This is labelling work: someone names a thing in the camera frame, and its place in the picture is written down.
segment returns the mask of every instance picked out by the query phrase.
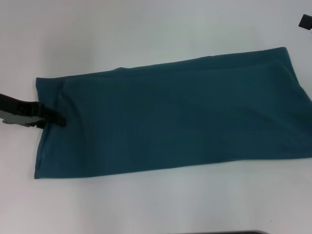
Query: folded towel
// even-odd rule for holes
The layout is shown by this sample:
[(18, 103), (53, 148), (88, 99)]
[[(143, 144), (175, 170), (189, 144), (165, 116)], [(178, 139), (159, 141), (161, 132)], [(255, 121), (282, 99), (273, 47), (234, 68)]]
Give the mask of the folded towel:
[(286, 48), (38, 78), (47, 124), (35, 178), (312, 156), (312, 102)]

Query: white surface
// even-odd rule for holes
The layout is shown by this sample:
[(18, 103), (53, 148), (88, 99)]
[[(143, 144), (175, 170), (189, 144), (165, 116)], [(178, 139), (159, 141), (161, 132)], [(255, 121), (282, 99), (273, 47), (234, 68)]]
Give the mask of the white surface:
[[(310, 0), (2, 0), (0, 93), (59, 77), (286, 46), (312, 97)], [(0, 234), (312, 230), (312, 159), (34, 180), (39, 129), (0, 124)]]

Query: black object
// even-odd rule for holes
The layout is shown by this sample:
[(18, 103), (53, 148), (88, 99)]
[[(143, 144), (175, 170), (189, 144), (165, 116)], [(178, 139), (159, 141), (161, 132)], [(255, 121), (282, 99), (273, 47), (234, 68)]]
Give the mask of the black object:
[(44, 104), (34, 101), (20, 101), (0, 94), (0, 118), (3, 123), (19, 124), (25, 127), (44, 128), (46, 122), (66, 125), (66, 119), (57, 111), (45, 107)]
[(261, 231), (240, 231), (240, 232), (188, 233), (188, 234), (267, 234), (267, 233)]
[(312, 16), (303, 15), (303, 17), (299, 23), (299, 27), (305, 28), (308, 30), (312, 29)]

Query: white table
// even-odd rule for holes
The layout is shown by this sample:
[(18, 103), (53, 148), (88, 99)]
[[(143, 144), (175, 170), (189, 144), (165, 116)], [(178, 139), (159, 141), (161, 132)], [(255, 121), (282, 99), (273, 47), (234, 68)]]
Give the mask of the white table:
[[(311, 0), (3, 0), (0, 93), (60, 77), (286, 46), (312, 97)], [(34, 180), (41, 130), (0, 124), (0, 234), (312, 230), (312, 159)]]

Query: fabric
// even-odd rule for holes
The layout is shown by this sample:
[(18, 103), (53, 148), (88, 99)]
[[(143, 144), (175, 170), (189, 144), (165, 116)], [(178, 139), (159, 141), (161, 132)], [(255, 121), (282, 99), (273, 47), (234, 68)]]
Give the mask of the fabric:
[(312, 102), (286, 48), (38, 78), (47, 124), (35, 178), (312, 156)]

